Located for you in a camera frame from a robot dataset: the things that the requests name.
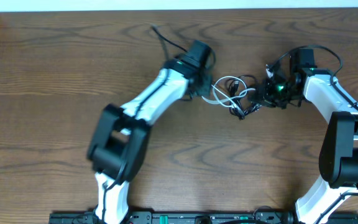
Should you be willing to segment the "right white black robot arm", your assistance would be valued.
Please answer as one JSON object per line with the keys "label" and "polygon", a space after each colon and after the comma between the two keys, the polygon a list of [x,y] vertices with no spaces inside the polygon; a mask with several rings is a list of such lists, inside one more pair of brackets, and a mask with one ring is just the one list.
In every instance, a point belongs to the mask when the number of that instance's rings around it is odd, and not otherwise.
{"label": "right white black robot arm", "polygon": [[328,127],[319,153],[319,177],[295,202],[296,223],[327,223],[348,198],[358,197],[358,101],[339,84],[337,73],[315,63],[317,45],[289,50],[289,76],[281,60],[266,66],[267,78],[256,86],[249,101],[285,109],[297,101],[310,102]]}

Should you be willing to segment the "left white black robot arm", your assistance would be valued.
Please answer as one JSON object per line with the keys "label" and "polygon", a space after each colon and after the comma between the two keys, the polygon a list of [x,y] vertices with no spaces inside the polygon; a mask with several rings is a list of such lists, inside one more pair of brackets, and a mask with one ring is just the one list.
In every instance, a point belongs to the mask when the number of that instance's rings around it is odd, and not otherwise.
{"label": "left white black robot arm", "polygon": [[152,126],[183,96],[210,93],[213,57],[212,48],[196,40],[185,53],[167,59],[155,80],[133,100],[102,110],[86,155],[98,184],[94,214],[100,223],[125,219],[129,184],[144,162]]}

